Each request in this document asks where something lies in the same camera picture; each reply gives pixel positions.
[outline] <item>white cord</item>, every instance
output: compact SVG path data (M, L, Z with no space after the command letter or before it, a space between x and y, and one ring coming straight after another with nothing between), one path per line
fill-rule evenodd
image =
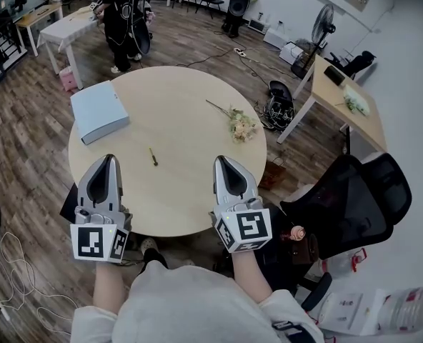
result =
M10 236L12 236L12 237L14 237L16 240L17 240L17 242L18 242L18 244L19 244L19 247L20 247L20 249L21 249L21 255L22 255L22 259L15 259L15 260L8 260L7 258L6 258L6 256L5 256L5 253L4 253L4 249L3 249L3 247L2 247L2 242L3 242L3 240L4 240L4 238L7 236L7 235L10 235ZM9 274L8 274L8 272L6 271L6 269L5 269L5 266L3 265L3 263L1 262L1 260L0 260L0 265L2 266L2 268L4 269L4 272L5 272L5 275L6 275L6 277L9 279L9 282L10 282L10 285L11 285L11 296L10 296L10 298L9 299L6 299L6 300L1 300L0 302L10 302L11 301L11 299L13 299L13 297L14 297L14 290L16 290L16 291L18 291L21 295L22 295L22 297L23 297L23 302L21 303L21 305L19 305L18 307L14 307L14 306L10 306L10 305L5 305L5 304L1 304L0 306L3 306L3 307L8 307L8 308L10 308L10 309L13 309L13 310L15 310L15 311L19 311L19 309L21 309L22 307L23 307L23 305L24 305L24 303L26 302L26 296L28 296L28 295L30 295L32 292L38 292L41 296L43 296L43 297L63 297L63 298L65 298L65 299L68 299L74 306L75 306L75 308L76 309L78 309L78 305L76 304L76 302L73 300L73 299L71 299L70 297L68 297L68 296L66 296L66 295L63 295L63 294L44 294L43 292L41 292L41 291L39 291L36 287L35 287L35 273L34 273L34 268L32 267L32 265L28 262L28 261L26 261L26 259L24 258L24 250L23 250L23 247L22 247L22 245L21 245L21 242L19 241L19 239L18 239L18 237L16 236L16 235L13 235L11 232L6 232L4 235L3 235L3 237L2 237L2 239L0 240L0 252L1 252L1 254L2 254L2 257L5 259L5 262L7 262L8 264L11 264L11 263L16 263L16 262L23 262L24 263L24 266L25 266L25 268L26 268L26 273L27 273L27 278L28 278L28 280L29 280L29 283L30 283L30 285L32 286L32 289L29 291L29 292L27 292L26 293L26 285L23 283L23 281L22 281L22 279L20 278L20 276L18 275L18 278L19 278L19 280L21 281L21 283L22 283L22 286L23 286L23 288L22 288L22 291L15 285L15 283L13 282L13 273L14 272L16 272L17 274L18 274L18 272L15 270L15 269L12 269L11 270L11 273L10 273L10 276L9 276ZM32 271L32 278L31 278L31 274L29 273L29 269L27 268L27 266L29 266L29 267L31 267L31 271ZM63 331L63 330L55 330L55 329L50 329L50 328L48 328L43 322L42 322L42 320L41 320L41 318L40 318L40 314L39 314L39 311L40 310L46 310L47 312L49 312L49 313L51 313L51 314L53 314L54 316L56 316L56 317L59 317L59 318L61 318L61 319L64 319L64 320L71 320L70 318L68 318L68 317L63 317L63 316L61 316L61 315L59 315L59 314L57 314L57 313L55 313L55 312L53 312L53 311L51 311L50 309L47 309L46 307L38 307L37 308L37 317L39 318L39 321L41 322L41 324L44 326L44 328L45 329L47 329L47 330L49 330L50 332L55 332L55 333L64 333L64 334L68 334L68 335L70 335L70 333L68 333L68 332L65 332L65 331Z

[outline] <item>wooden floor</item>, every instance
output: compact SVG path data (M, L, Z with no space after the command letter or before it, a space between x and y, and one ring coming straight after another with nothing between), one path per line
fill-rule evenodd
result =
M298 85L299 80L291 77L289 65L278 58L278 53L270 51L274 47L262 42L262 35L255 31L242 27L241 36L232 41L220 33L220 16L212 20L205 11L195 14L194 9L190 9L186 13L186 7L179 5L175 9L166 8L164 1L153 1L153 10L156 18L150 30L154 38L151 52L141 63L143 67L190 64L211 55L223 55L191 68L219 77L261 110L267 100L267 85L253 76L251 69L232 51L234 47L247 47L246 53L253 61L245 62L263 80L281 80L292 91ZM78 39L73 48L84 86L114 78L110 72L112 54L101 27ZM65 67L66 57L56 56L61 68ZM141 65L133 63L132 68L140 69ZM309 85L298 98L296 108L307 99L308 88ZM73 260L69 223L59 216L73 184L67 161L67 144L74 121L70 95L62 89L44 47L39 49L38 57L32 53L25 56L0 83L0 204L3 215L0 237L10 231L20 238L25 257L34 266L37 288L48 294L67 294L79 306L84 306L91 304L93 265ZM328 111L314 106L282 145L276 143L278 133L267 132L268 160L281 158L287 176L279 188L261 191L262 195L278 202L299 184L318 180L341 152L340 126ZM199 244L203 248L211 235L205 232L196 235L196 240L201 240ZM187 238L174 240L170 245L185 240ZM20 253L13 241L10 239L5 245L6 253L12 258ZM172 259L187 257L185 253L175 253L172 252ZM16 268L24 270L21 264ZM137 267L124 268L127 284L137 272ZM22 279L28 283L25 273ZM0 266L0 299L10 294L11 287ZM18 306L21 298L15 295L14 305ZM11 324L3 317L0 319L0 342L68 342L69 337L65 334L50 333L42 327L36 317L38 306L47 306L70 317L73 314L73 306L63 299L45 299L33 293L19 312L9 310ZM42 316L49 326L70 329L70 322L60 322L46 312Z

